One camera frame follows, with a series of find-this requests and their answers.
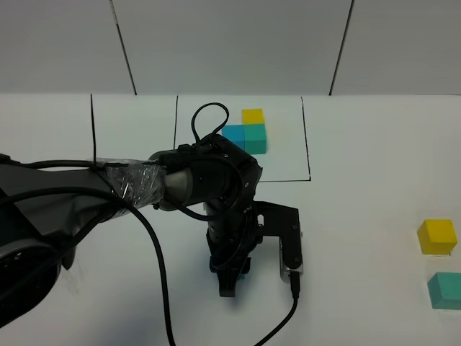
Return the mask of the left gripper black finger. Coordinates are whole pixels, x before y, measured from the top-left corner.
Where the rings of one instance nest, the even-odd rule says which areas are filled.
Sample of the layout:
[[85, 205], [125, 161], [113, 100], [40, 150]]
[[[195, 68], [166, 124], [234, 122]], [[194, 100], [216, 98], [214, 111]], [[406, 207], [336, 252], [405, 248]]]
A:
[[241, 276], [241, 271], [236, 268], [228, 268], [217, 271], [220, 297], [235, 297], [236, 284]]

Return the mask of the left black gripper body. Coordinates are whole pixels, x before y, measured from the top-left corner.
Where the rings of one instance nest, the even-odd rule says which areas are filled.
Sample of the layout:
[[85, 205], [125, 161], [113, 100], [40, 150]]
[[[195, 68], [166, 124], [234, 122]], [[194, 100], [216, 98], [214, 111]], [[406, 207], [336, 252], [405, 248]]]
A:
[[258, 221], [256, 201], [232, 211], [207, 228], [210, 270], [216, 275], [234, 272], [246, 275], [251, 268], [251, 252], [262, 243], [262, 224]]

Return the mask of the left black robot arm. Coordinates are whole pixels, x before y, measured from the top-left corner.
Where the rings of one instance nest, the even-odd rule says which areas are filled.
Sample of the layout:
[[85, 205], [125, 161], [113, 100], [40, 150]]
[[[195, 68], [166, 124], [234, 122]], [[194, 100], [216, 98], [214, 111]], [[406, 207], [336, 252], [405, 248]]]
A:
[[208, 224], [211, 263], [237, 280], [249, 269], [262, 173], [258, 161], [221, 135], [147, 160], [48, 160], [1, 157], [1, 324], [36, 307], [77, 244], [98, 224], [152, 206]]

